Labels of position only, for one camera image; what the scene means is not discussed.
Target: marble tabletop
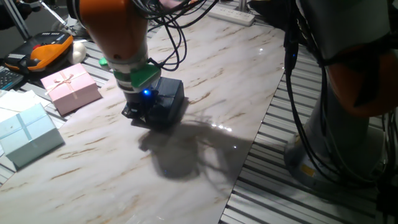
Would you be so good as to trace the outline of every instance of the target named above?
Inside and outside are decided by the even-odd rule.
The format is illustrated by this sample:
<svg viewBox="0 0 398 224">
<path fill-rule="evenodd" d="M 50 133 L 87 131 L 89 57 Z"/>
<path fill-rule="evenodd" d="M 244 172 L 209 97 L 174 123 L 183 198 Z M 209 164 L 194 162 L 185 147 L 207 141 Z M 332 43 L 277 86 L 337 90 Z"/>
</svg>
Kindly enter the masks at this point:
<svg viewBox="0 0 398 224">
<path fill-rule="evenodd" d="M 183 81 L 180 124 L 132 126 L 111 79 L 60 129 L 64 146 L 0 188 L 1 223 L 218 223 L 282 77 L 284 33 L 209 17 L 184 31 L 186 61 L 162 74 Z M 148 46 L 171 51 L 164 29 Z"/>
</svg>

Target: light blue gift box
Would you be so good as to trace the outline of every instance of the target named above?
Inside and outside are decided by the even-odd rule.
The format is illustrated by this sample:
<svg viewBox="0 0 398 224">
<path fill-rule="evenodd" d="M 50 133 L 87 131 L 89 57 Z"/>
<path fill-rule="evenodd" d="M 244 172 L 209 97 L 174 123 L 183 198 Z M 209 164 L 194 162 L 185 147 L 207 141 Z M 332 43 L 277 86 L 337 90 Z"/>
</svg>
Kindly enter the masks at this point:
<svg viewBox="0 0 398 224">
<path fill-rule="evenodd" d="M 22 167 L 63 144 L 63 139 L 37 104 L 0 123 L 0 144 L 7 158 Z"/>
</svg>

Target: ribbon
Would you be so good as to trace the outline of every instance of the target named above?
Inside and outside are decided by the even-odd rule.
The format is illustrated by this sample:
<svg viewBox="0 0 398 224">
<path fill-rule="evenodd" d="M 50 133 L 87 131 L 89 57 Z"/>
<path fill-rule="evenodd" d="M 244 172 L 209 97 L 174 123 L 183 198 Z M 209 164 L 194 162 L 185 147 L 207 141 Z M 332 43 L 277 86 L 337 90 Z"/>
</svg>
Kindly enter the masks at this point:
<svg viewBox="0 0 398 224">
<path fill-rule="evenodd" d="M 74 74 L 70 74 L 69 77 L 67 78 L 65 76 L 65 74 L 63 73 L 63 71 L 60 72 L 61 76 L 62 76 L 62 80 L 56 79 L 54 80 L 54 85 L 51 85 L 49 87 L 47 87 L 47 92 L 45 92 L 46 95 L 48 95 L 51 91 L 53 91 L 54 89 L 56 89 L 58 86 L 62 85 L 62 84 L 66 84 L 67 87 L 69 88 L 69 90 L 71 91 L 73 97 L 75 98 L 75 100 L 77 100 L 77 94 L 75 93 L 75 90 L 73 89 L 72 85 L 70 84 L 72 82 L 72 80 L 74 80 L 75 78 L 86 74 L 87 72 L 82 72 L 79 73 L 77 75 Z"/>
<path fill-rule="evenodd" d="M 29 131 L 27 130 L 27 127 L 28 127 L 29 125 L 33 124 L 34 122 L 36 122 L 36 121 L 38 121 L 38 120 L 44 118 L 46 115 L 47 115 L 47 114 L 43 114 L 42 116 L 40 116 L 40 117 L 34 119 L 33 121 L 31 121 L 31 122 L 25 124 L 24 121 L 22 120 L 21 114 L 16 114 L 17 119 L 18 119 L 18 122 L 21 124 L 21 127 L 15 129 L 15 130 L 13 130 L 13 131 L 11 131 L 11 132 L 8 133 L 8 134 L 5 134 L 5 135 L 1 136 L 1 137 L 0 137 L 0 140 L 2 140 L 2 139 L 4 139 L 4 138 L 6 138 L 6 137 L 8 137 L 8 136 L 10 136 L 10 135 L 12 135 L 12 134 L 14 134 L 14 133 L 16 133 L 17 131 L 24 130 L 24 132 L 25 132 L 25 134 L 26 134 L 26 137 L 27 137 L 28 141 L 31 142 L 33 139 L 32 139 L 32 136 L 30 135 Z"/>
</svg>

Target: white power strip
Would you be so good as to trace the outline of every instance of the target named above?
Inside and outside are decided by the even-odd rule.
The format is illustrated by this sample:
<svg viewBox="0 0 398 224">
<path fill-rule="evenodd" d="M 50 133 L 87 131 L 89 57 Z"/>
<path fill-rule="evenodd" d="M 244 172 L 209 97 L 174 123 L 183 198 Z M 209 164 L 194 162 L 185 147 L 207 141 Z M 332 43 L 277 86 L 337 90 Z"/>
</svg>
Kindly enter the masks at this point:
<svg viewBox="0 0 398 224">
<path fill-rule="evenodd" d="M 210 17 L 221 19 L 227 22 L 233 22 L 243 26 L 251 26 L 254 22 L 254 15 L 252 14 L 239 12 L 233 9 L 227 9 L 220 6 L 214 6 L 208 15 Z"/>
</svg>

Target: pink gift box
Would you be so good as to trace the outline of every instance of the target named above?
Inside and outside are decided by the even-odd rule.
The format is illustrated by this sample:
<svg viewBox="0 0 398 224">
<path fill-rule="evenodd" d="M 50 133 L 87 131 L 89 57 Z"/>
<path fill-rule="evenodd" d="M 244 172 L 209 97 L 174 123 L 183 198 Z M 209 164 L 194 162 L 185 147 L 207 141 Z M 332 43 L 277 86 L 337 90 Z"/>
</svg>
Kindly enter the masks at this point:
<svg viewBox="0 0 398 224">
<path fill-rule="evenodd" d="M 101 98 L 95 81 L 80 63 L 41 81 L 61 115 Z"/>
</svg>

